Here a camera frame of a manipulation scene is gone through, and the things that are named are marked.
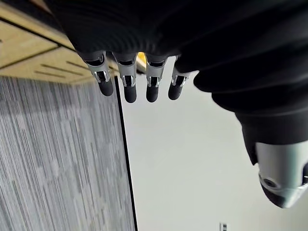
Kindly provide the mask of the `left robot hand black cloth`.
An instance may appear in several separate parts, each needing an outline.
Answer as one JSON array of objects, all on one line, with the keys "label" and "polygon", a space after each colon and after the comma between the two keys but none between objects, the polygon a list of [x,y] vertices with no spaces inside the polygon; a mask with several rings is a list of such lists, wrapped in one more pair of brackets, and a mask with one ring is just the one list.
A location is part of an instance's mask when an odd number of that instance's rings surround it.
[{"label": "left robot hand black cloth", "polygon": [[308,189],[308,3],[305,0],[48,0],[93,71],[103,52],[148,68],[175,56],[169,97],[188,74],[235,114],[267,198],[292,207]]}]

